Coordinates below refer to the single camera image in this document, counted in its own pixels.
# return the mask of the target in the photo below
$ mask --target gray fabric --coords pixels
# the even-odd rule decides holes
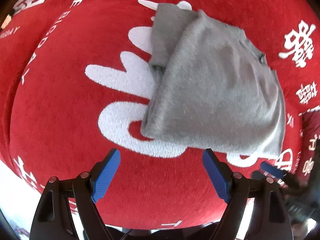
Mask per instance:
[[[284,96],[243,30],[203,11],[159,4],[151,43],[158,87],[144,136],[225,153],[281,154]]]

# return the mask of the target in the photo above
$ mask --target red cloth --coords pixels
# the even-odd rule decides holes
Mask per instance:
[[[296,176],[302,183],[306,183],[309,180],[310,172],[313,168],[316,140],[320,139],[320,112],[303,114],[302,126],[302,153]]]
[[[177,4],[182,0],[148,1]],[[244,29],[266,53],[268,65],[277,70],[294,125],[286,125],[284,153],[276,165],[293,172],[301,151],[298,114],[320,104],[320,96],[303,105],[296,95],[301,83],[320,79],[318,29],[310,36],[313,57],[304,68],[296,68],[293,55],[281,59],[278,54],[288,51],[284,35],[298,30],[301,20],[318,26],[310,6],[305,0],[185,1],[193,10],[203,9],[210,17]],[[226,205],[202,166],[202,150],[150,141],[139,132],[152,94],[146,62],[150,58],[148,27],[155,14],[140,3],[82,0],[73,7],[73,0],[46,0],[13,18],[8,29],[19,25],[19,35],[0,39],[0,46],[6,47],[0,60],[1,99],[6,102],[0,109],[5,120],[0,152],[7,165],[14,165],[30,185],[42,191],[41,184],[50,176],[73,178],[114,147],[121,152],[121,164],[106,196],[97,203],[105,223],[155,229],[219,219]],[[33,51],[36,57],[22,71]],[[22,73],[24,84],[18,85]],[[265,160],[217,156],[248,177]]]

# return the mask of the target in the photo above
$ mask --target metal bolt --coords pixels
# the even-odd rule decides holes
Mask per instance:
[[[84,171],[80,174],[80,177],[83,179],[87,178],[88,176],[89,176],[89,172],[87,172],[87,171]]]
[[[241,179],[242,178],[242,174],[240,172],[234,172],[233,173],[233,176],[236,178],[236,179]]]
[[[57,180],[57,177],[52,176],[52,177],[49,179],[49,182],[50,182],[50,183],[53,183],[53,182],[55,182],[56,180]]]
[[[267,177],[267,179],[266,179],[266,180],[267,180],[267,182],[268,182],[268,183],[273,183],[273,182],[274,182],[274,179],[273,179],[273,178],[271,178],[271,177]]]

